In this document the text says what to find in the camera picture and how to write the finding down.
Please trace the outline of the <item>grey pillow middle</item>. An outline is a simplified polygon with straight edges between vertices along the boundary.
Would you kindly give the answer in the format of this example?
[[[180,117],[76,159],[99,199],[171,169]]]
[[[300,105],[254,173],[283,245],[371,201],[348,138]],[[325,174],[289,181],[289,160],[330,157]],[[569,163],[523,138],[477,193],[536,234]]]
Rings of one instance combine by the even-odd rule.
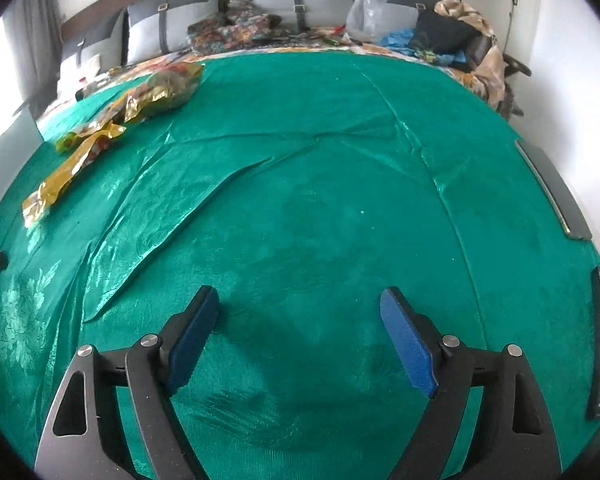
[[[213,18],[220,0],[138,0],[126,8],[129,64],[178,52],[188,46],[190,25]]]

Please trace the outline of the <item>yellow snack bag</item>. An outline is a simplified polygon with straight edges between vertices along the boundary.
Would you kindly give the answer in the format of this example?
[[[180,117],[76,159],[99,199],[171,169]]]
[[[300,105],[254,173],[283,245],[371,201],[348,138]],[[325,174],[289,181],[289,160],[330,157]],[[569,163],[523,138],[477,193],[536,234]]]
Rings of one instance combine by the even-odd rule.
[[[38,223],[59,200],[71,182],[88,165],[107,151],[126,128],[110,122],[104,128],[82,140],[68,158],[31,193],[22,203],[22,218],[27,229]]]

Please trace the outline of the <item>clear plastic bag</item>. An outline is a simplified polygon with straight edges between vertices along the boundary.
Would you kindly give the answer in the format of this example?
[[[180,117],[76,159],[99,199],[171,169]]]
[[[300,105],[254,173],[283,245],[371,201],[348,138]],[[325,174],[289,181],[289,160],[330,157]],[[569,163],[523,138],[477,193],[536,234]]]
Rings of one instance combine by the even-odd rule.
[[[354,0],[347,16],[346,33],[355,41],[377,42],[389,32],[414,28],[418,14],[414,6],[389,0]]]

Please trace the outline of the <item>green velvet cloth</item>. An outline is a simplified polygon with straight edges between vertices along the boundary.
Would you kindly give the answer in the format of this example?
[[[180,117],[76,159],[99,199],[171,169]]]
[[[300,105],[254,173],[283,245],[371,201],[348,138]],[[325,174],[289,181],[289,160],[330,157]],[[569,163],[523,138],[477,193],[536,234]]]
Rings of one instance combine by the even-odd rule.
[[[53,118],[0,205],[0,426],[27,463],[76,348],[126,347],[204,285],[222,314],[173,403],[212,478],[388,476],[427,403],[380,320],[389,286],[468,346],[524,350],[564,463],[595,434],[600,256],[460,84],[373,55],[217,58],[26,228],[56,136],[116,95]]]

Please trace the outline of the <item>yellow red chip bag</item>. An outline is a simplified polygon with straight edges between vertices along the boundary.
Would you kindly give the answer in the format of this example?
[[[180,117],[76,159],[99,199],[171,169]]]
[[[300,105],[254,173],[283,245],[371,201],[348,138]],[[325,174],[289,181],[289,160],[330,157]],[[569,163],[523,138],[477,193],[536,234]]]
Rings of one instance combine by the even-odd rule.
[[[185,104],[198,90],[204,66],[176,62],[164,66],[126,94],[124,122],[143,120]]]

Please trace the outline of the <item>green snack packet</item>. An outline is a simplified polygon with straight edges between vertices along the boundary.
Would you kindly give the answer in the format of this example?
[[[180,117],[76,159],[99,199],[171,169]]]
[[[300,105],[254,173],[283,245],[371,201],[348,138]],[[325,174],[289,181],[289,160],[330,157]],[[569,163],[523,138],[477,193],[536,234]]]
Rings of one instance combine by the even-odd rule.
[[[68,154],[85,146],[89,150],[94,148],[97,140],[102,136],[104,127],[99,124],[83,124],[58,136],[55,141],[55,151],[60,154]]]

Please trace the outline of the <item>black bag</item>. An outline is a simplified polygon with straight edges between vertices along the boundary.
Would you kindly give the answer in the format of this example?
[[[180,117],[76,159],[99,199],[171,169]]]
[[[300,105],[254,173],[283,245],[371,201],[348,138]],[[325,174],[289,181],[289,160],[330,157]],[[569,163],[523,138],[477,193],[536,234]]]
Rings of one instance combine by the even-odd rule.
[[[434,11],[422,11],[408,46],[435,54],[454,54],[464,51],[480,36],[478,29],[465,22],[447,18]]]

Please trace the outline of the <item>white storage box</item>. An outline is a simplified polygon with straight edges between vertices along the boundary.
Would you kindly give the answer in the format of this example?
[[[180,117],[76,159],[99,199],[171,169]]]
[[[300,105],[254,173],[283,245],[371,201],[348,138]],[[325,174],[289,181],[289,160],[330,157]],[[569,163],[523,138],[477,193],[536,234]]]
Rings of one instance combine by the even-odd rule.
[[[20,170],[43,144],[29,107],[0,135],[0,203]]]

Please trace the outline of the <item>grey pillow left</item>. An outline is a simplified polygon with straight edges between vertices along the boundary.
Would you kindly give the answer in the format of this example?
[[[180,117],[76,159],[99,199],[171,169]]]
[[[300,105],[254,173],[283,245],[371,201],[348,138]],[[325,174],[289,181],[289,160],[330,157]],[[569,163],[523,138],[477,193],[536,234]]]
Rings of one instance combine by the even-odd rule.
[[[124,20],[121,9],[64,41],[59,70],[63,86],[91,81],[121,65]]]

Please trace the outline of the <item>floral bedsheet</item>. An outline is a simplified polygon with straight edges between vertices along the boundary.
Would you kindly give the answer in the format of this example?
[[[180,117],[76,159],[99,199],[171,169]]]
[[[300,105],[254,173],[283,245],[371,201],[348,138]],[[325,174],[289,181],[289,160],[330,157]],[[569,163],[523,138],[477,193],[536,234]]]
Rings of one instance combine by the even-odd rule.
[[[453,54],[440,54],[421,47],[413,49],[411,47],[413,36],[414,32],[411,29],[397,30],[389,32],[376,44],[370,44],[354,41],[347,34],[337,35],[332,29],[319,29],[300,36],[280,37],[260,46],[248,44],[242,49],[222,49],[207,55],[202,55],[196,50],[185,50],[160,55],[158,58],[130,67],[107,70],[102,76],[96,77],[89,84],[82,84],[78,89],[86,96],[90,96],[117,84],[126,84],[140,79],[175,62],[204,64],[235,55],[344,52],[396,58],[400,61],[431,66],[442,70],[494,110],[505,101],[507,63],[494,37],[479,34],[466,48]]]

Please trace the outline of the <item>floral patterned blanket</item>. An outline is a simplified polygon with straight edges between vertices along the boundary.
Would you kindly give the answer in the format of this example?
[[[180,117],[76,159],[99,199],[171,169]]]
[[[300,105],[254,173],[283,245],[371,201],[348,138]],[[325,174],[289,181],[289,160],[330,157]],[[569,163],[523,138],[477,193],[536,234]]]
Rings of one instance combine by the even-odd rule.
[[[251,10],[217,13],[189,25],[187,42],[190,50],[199,55],[260,47],[273,39],[281,21],[279,15]]]

